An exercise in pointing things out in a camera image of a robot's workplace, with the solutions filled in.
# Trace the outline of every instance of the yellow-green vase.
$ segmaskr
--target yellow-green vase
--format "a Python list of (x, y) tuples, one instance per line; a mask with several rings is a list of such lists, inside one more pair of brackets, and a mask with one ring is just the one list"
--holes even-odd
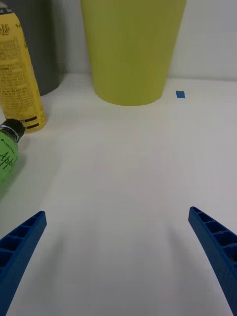
[(143, 105), (162, 96), (186, 0), (81, 0), (94, 88)]

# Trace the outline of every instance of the black bottle cap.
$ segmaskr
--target black bottle cap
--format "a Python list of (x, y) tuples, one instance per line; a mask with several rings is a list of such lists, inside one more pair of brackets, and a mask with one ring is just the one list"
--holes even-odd
[(2, 125), (8, 126), (11, 129), (13, 129), (17, 133), (17, 135), (19, 136), (19, 139), (25, 133), (24, 125), (17, 119), (9, 118), (4, 123), (2, 123)]

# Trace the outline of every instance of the gray cylinder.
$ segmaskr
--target gray cylinder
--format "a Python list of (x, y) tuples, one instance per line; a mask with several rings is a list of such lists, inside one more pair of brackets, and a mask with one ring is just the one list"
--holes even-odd
[(62, 80), (57, 62), (51, 0), (4, 0), (20, 20), (40, 95), (56, 89)]

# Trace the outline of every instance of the blue plastic part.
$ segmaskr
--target blue plastic part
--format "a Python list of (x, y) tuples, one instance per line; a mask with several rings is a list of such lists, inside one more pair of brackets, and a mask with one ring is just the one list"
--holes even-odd
[(41, 211), (0, 240), (0, 316), (5, 316), (47, 225)]
[(237, 316), (237, 235), (196, 207), (190, 208), (189, 222)]
[(185, 99), (184, 91), (176, 91), (176, 95), (177, 95), (177, 98), (179, 99)]

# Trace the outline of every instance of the white wall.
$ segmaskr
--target white wall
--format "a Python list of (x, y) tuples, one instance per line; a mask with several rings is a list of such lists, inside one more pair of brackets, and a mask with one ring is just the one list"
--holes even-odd
[[(70, 73), (90, 72), (79, 0), (54, 0), (64, 26), (58, 39)], [(188, 0), (170, 75), (237, 79), (237, 1)]]

